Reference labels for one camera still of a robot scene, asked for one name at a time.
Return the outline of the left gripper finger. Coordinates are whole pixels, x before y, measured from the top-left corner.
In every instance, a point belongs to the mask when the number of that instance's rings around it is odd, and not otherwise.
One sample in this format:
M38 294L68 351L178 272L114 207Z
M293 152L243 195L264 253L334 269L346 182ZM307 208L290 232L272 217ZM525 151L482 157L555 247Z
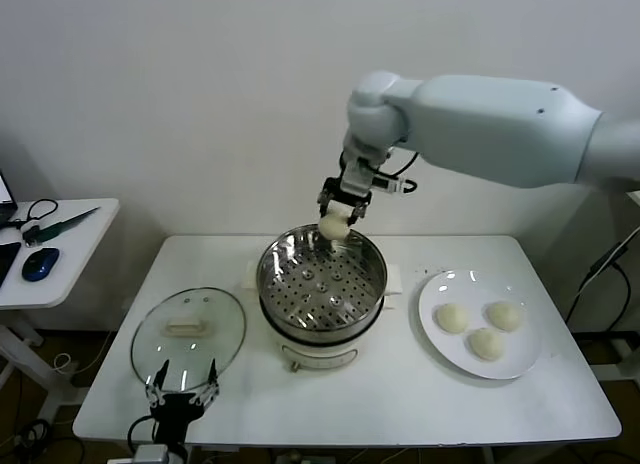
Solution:
M220 393L216 359L210 364L207 380L202 389L191 399L191 403L200 407L209 407Z
M152 380L145 384L145 395L150 405L160 405L163 403L163 384L166 379L169 362L165 361L156 372Z

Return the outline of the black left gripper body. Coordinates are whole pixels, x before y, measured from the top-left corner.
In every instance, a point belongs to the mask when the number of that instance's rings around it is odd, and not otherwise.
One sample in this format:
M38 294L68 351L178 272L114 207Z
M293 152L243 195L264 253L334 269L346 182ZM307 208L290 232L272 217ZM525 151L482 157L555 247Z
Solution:
M156 444L184 444L189 425L200 419L204 405L194 394L166 394L162 403L150 407L157 422Z

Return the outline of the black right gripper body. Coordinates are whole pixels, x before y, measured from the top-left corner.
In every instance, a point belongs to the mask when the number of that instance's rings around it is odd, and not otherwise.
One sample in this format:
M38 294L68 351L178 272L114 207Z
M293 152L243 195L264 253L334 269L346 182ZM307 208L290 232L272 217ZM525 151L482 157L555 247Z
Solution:
M344 156L339 158L340 173L337 177L328 177L323 186L331 188L332 200L347 205L350 197L366 197L372 195L375 174L359 159L349 160Z

